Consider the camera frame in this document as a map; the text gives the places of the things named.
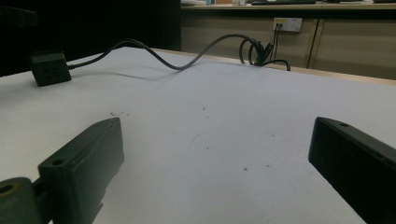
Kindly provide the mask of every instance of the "wall socket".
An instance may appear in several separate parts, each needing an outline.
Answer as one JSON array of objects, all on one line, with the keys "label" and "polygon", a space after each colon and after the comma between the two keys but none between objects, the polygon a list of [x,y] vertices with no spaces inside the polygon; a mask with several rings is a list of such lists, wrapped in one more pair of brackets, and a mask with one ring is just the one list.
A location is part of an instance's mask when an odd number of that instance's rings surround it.
[{"label": "wall socket", "polygon": [[273,30],[276,29],[276,25],[282,25],[279,28],[280,31],[288,31],[288,32],[300,32],[301,24],[303,23],[303,19],[301,18],[274,18]]}]

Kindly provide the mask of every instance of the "white table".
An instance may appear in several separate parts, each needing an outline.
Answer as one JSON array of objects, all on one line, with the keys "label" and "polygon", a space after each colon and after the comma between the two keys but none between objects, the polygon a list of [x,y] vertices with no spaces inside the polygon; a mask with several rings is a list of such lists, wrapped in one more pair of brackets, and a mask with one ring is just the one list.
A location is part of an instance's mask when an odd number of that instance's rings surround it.
[{"label": "white table", "polygon": [[0,78],[0,179],[36,180],[51,153],[120,117],[126,160],[95,224],[364,223],[308,162],[315,118],[396,147],[393,85],[208,59],[174,72],[142,49],[71,75],[43,88],[30,72]]}]

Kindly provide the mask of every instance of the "power cord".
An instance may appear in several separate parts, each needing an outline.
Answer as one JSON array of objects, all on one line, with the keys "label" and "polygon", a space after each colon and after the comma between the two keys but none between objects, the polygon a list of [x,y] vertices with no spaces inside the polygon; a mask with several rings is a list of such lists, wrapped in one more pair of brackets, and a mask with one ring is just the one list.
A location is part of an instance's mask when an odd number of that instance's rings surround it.
[{"label": "power cord", "polygon": [[[161,63],[163,63],[164,65],[166,65],[167,67],[174,69],[174,70],[185,70],[189,67],[191,67],[194,63],[196,63],[208,50],[210,50],[213,46],[215,46],[217,43],[219,43],[220,41],[227,39],[227,38],[231,38],[231,37],[240,37],[243,39],[240,47],[239,47],[239,59],[241,61],[241,63],[245,63],[243,56],[242,56],[242,49],[245,45],[245,43],[249,42],[250,43],[250,48],[249,48],[249,52],[248,52],[248,61],[250,65],[254,65],[254,66],[260,66],[263,67],[269,63],[275,63],[275,62],[281,62],[284,63],[286,65],[286,69],[287,71],[290,71],[290,64],[288,61],[286,60],[282,60],[282,59],[273,59],[270,60],[268,62],[266,62],[265,60],[268,58],[268,56],[271,54],[273,48],[274,48],[274,44],[269,43],[266,48],[263,47],[262,42],[257,41],[253,38],[248,37],[247,35],[240,35],[240,34],[232,34],[232,35],[224,35],[218,39],[216,39],[215,41],[213,41],[212,43],[210,43],[206,48],[204,48],[204,50],[201,51],[201,53],[199,53],[191,62],[187,63],[186,65],[183,66],[174,66],[170,63],[168,63],[166,60],[164,60],[162,57],[160,57],[160,55],[158,55],[156,52],[154,52],[151,48],[149,48],[148,46],[146,46],[145,44],[131,39],[131,38],[125,38],[122,39],[118,42],[116,42],[115,44],[113,44],[107,51],[105,51],[103,54],[101,54],[100,56],[98,56],[97,58],[94,58],[90,61],[87,61],[85,63],[78,63],[78,64],[71,64],[68,65],[68,69],[75,69],[78,67],[82,67],[82,66],[86,66],[89,65],[91,63],[96,63],[99,60],[105,58],[107,56],[107,54],[109,54],[113,49],[115,49],[116,47],[118,47],[121,44],[124,43],[130,43],[130,44],[134,44],[142,49],[147,50],[151,55],[153,55],[157,60],[159,60]],[[256,50],[257,56],[256,56],[256,60],[255,62],[252,61],[252,54],[253,54],[253,49]]]},{"label": "power cord", "polygon": [[274,54],[274,59],[276,58],[276,53],[277,53],[277,40],[279,39],[279,33],[280,29],[282,28],[282,24],[279,24],[279,28],[276,30],[276,42],[275,42],[275,54]]},{"label": "power cord", "polygon": [[[279,23],[276,24],[276,27],[275,27],[275,30],[274,30],[274,38],[273,38],[273,43],[274,43],[274,44],[275,44],[275,41],[276,41],[276,30],[277,30],[277,27],[278,27],[278,26],[279,26]],[[271,57],[270,57],[270,60],[272,60],[273,53],[274,53],[274,49],[271,50]]]}]

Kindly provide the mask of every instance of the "plug cable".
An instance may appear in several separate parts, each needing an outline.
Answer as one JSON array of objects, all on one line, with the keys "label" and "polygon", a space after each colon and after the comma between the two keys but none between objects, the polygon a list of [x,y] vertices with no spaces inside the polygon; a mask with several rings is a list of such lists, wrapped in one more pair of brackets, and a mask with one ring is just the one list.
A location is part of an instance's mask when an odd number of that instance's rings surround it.
[{"label": "plug cable", "polygon": [[[210,50],[213,46],[215,46],[217,43],[219,43],[220,41],[230,38],[230,37],[240,37],[243,38],[244,40],[242,41],[240,48],[239,48],[239,59],[241,61],[241,63],[245,64],[245,61],[243,59],[242,56],[242,48],[244,47],[245,43],[249,42],[251,44],[250,48],[249,48],[249,52],[248,52],[248,61],[250,63],[250,65],[255,65],[255,66],[265,66],[269,63],[274,63],[274,62],[282,62],[286,65],[287,71],[290,71],[290,64],[288,61],[286,60],[281,60],[281,59],[275,59],[275,60],[270,60],[268,62],[266,62],[265,60],[267,59],[268,55],[271,53],[274,44],[269,43],[267,45],[266,48],[264,48],[262,46],[262,43],[260,41],[257,41],[253,38],[248,37],[247,35],[240,35],[240,34],[232,34],[232,35],[224,35],[218,39],[216,39],[215,41],[213,41],[212,43],[210,43],[206,48],[204,48],[204,50],[201,51],[201,53],[199,53],[191,62],[187,63],[186,65],[183,66],[174,66],[170,63],[168,63],[166,60],[164,60],[160,55],[158,55],[156,52],[154,52],[154,50],[152,50],[151,48],[149,48],[148,46],[146,46],[145,44],[131,39],[131,38],[124,38],[118,42],[116,42],[115,44],[113,44],[107,51],[105,51],[104,53],[102,53],[100,56],[89,60],[85,63],[78,63],[78,64],[71,64],[68,65],[68,69],[72,70],[78,67],[82,67],[82,66],[86,66],[92,63],[96,63],[99,60],[105,58],[107,56],[107,54],[109,54],[113,49],[115,49],[116,47],[118,47],[121,44],[124,43],[129,43],[129,44],[134,44],[142,49],[147,50],[152,56],[154,56],[157,60],[159,60],[161,63],[163,63],[164,65],[166,65],[167,67],[174,69],[174,70],[178,70],[178,71],[182,71],[185,70],[189,67],[191,67],[194,63],[196,63],[208,50]],[[252,51],[253,49],[256,50],[257,56],[256,56],[256,61],[253,62],[252,61]]]},{"label": "plug cable", "polygon": [[[279,26],[279,23],[276,24],[276,27],[275,27],[275,30],[274,30],[274,38],[273,38],[273,43],[274,43],[274,44],[275,44],[275,41],[276,41],[276,30],[277,30],[277,27],[278,27],[278,26]],[[270,60],[272,60],[273,53],[274,53],[274,49],[271,50],[271,57],[270,57]]]},{"label": "plug cable", "polygon": [[277,53],[277,40],[279,39],[279,33],[280,29],[282,28],[282,24],[279,24],[279,29],[276,31],[276,42],[275,42],[275,54],[274,54],[274,59],[276,58],[276,53]]}]

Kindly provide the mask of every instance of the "black plug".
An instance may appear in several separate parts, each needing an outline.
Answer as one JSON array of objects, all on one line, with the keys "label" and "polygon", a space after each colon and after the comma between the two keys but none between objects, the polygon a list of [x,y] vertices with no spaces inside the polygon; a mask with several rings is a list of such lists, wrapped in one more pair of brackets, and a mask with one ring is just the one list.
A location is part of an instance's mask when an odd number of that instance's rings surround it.
[{"label": "black plug", "polygon": [[61,50],[46,50],[31,53],[29,66],[37,86],[43,87],[70,81],[64,52]]}]

